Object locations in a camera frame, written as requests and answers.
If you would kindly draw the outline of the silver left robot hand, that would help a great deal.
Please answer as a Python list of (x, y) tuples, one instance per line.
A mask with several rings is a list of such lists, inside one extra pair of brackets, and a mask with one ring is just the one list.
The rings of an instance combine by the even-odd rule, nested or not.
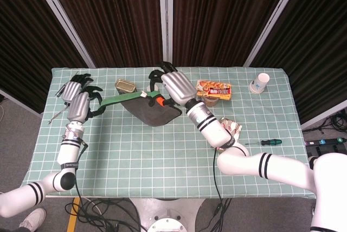
[(94, 99), (97, 99), (99, 106), (101, 106), (102, 97), (100, 93), (102, 91), (103, 89), (98, 86), (87, 86), (83, 88), (70, 103), (67, 119), (69, 121), (77, 121), (83, 124), (89, 118), (102, 115), (105, 111), (104, 107), (99, 107), (96, 111), (91, 111), (90, 109), (90, 101)]

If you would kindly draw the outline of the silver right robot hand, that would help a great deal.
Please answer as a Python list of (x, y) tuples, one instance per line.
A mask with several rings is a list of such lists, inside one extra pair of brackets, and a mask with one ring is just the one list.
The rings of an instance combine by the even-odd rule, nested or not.
[(186, 104), (196, 100), (197, 90), (184, 73), (178, 71), (170, 62), (162, 62), (160, 67), (162, 71), (153, 70), (149, 79), (151, 92), (154, 91), (156, 83), (162, 83), (170, 95), (169, 99), (156, 99), (161, 106), (177, 104), (186, 107)]

